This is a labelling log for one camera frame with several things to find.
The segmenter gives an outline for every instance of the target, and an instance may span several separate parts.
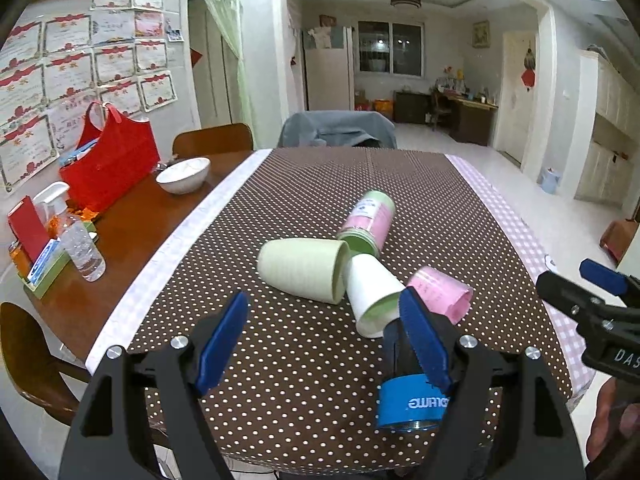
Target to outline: white bowl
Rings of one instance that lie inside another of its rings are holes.
[[[209,173],[209,165],[210,161],[205,156],[183,160],[156,176],[156,182],[174,195],[190,193],[202,185]]]

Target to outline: window frame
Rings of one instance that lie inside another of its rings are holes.
[[[360,69],[360,22],[382,22],[389,24],[389,72],[370,72],[369,70]],[[385,20],[375,20],[369,18],[368,20],[357,20],[358,26],[356,27],[356,38],[354,38],[353,45],[355,49],[355,58],[358,61],[356,64],[356,74],[365,76],[391,76],[391,77],[405,77],[410,79],[424,79],[425,73],[425,59],[424,59],[424,23],[407,23],[396,20],[396,25],[411,25],[412,27],[420,27],[420,75],[411,74],[397,74],[394,72],[394,22],[388,22]]]

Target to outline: red bag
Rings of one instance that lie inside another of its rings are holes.
[[[84,115],[78,148],[98,139],[83,158],[60,168],[69,184],[69,197],[94,212],[107,209],[133,185],[145,178],[160,160],[148,121],[133,121],[107,103],[107,118],[100,131],[89,119],[92,102]]]

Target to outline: refrigerator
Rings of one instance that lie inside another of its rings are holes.
[[[306,109],[353,110],[353,30],[316,27],[302,31]]]

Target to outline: screw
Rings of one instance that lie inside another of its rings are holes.
[[[119,346],[110,346],[107,349],[107,357],[109,359],[117,359],[122,355],[122,348]]]
[[[478,339],[472,335],[466,334],[459,339],[459,343],[463,348],[475,348],[478,346]]]
[[[526,355],[529,359],[540,359],[540,356],[542,355],[540,353],[540,350],[538,350],[535,346],[527,346],[526,350],[524,351],[524,355]]]
[[[171,339],[171,346],[175,349],[184,348],[189,344],[189,338],[185,335],[177,335]]]

